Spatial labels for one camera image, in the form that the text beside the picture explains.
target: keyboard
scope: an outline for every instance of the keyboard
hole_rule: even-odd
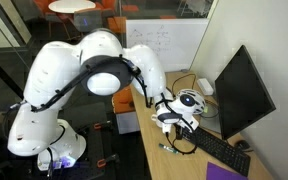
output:
[[[197,145],[197,147],[206,153],[247,177],[251,162],[250,156],[200,127],[197,127],[194,133],[190,133],[189,130],[185,128],[183,129],[182,135],[184,139]]]

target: black pole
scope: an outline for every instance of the black pole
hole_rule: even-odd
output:
[[[13,79],[1,68],[0,66],[0,78],[18,95],[21,99],[24,99],[23,90],[13,81]]]

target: desk surface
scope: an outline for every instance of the desk surface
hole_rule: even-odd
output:
[[[48,5],[48,8],[58,13],[74,13],[82,9],[95,8],[95,3],[86,0],[62,0],[52,2]]]
[[[167,87],[172,88],[173,82],[190,73],[166,73]],[[191,88],[194,82],[194,76],[187,76],[176,82],[174,85],[174,92],[180,89]],[[199,87],[194,83],[194,89],[199,90]],[[151,109],[145,107],[144,97],[140,95],[134,87],[132,87],[132,96],[137,109],[137,117],[140,125],[142,139],[145,147],[145,152],[151,172],[152,179],[166,180],[166,179],[206,179],[207,163],[211,162],[229,171],[235,172],[225,164],[221,163],[216,158],[208,155],[201,149],[197,149],[195,154],[181,155],[173,154],[158,147],[158,143],[168,145],[169,143],[162,133],[162,130],[156,126],[155,122],[151,120],[151,115],[156,113],[154,106]],[[210,101],[214,101],[211,97],[205,97]],[[170,134],[170,139],[175,135],[174,129]],[[242,139],[238,134],[229,139],[230,144]],[[191,145],[186,140],[176,141],[176,146],[184,151],[191,150]],[[272,179],[270,173],[261,163],[255,152],[247,153],[251,156],[251,166],[248,178],[252,179]]]

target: purple notebook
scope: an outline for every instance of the purple notebook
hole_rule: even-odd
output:
[[[208,162],[206,180],[247,180],[247,177],[233,173]]]

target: computer monitor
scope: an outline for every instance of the computer monitor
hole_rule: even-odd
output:
[[[215,90],[223,140],[276,109],[244,45],[215,80]]]

